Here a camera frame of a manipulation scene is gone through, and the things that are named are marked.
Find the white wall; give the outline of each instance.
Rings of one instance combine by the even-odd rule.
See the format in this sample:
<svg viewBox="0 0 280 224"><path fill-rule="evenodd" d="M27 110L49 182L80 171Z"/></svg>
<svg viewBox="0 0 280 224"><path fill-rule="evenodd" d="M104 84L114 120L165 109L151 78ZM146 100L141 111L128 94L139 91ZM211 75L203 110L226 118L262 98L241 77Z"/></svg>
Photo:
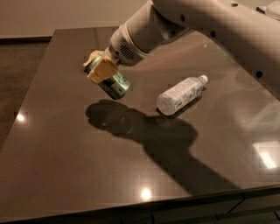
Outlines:
<svg viewBox="0 0 280 224"><path fill-rule="evenodd" d="M120 25L147 0L0 0L0 38L52 36L55 29Z"/></svg>

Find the white bottle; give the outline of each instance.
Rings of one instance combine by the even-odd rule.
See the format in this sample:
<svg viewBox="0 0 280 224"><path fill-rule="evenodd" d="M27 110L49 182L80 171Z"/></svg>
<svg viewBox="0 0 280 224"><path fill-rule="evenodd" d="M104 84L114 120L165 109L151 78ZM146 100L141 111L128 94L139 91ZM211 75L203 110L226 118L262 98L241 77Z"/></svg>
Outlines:
<svg viewBox="0 0 280 224"><path fill-rule="evenodd" d="M173 115L187 103L200 96L207 82L208 78L205 75L201 75L199 78L190 77L182 80L175 87L158 96L158 109L166 116Z"/></svg>

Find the bottle label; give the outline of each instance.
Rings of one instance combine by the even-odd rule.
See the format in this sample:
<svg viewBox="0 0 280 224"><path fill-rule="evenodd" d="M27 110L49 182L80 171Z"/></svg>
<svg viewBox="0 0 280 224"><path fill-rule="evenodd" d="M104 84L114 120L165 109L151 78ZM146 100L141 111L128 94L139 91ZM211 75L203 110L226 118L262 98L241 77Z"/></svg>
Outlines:
<svg viewBox="0 0 280 224"><path fill-rule="evenodd" d="M188 78L164 92L164 95L171 100L177 111L196 97L200 96L202 89L203 85L198 79Z"/></svg>

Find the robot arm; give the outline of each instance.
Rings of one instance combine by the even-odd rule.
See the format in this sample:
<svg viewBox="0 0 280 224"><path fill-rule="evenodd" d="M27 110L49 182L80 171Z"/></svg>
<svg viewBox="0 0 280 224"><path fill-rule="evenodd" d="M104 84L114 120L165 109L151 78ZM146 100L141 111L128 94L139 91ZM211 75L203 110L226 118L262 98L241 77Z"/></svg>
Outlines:
<svg viewBox="0 0 280 224"><path fill-rule="evenodd" d="M280 22L230 0L153 0L112 36L118 64L134 66L192 30L208 36L280 99Z"/></svg>

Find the floor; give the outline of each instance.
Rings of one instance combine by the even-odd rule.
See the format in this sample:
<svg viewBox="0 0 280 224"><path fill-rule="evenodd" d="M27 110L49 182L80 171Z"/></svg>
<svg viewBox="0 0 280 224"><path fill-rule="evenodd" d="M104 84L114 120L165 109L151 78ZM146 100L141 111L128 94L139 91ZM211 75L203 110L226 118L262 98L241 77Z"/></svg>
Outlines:
<svg viewBox="0 0 280 224"><path fill-rule="evenodd" d="M48 43L0 45L0 150Z"/></svg>

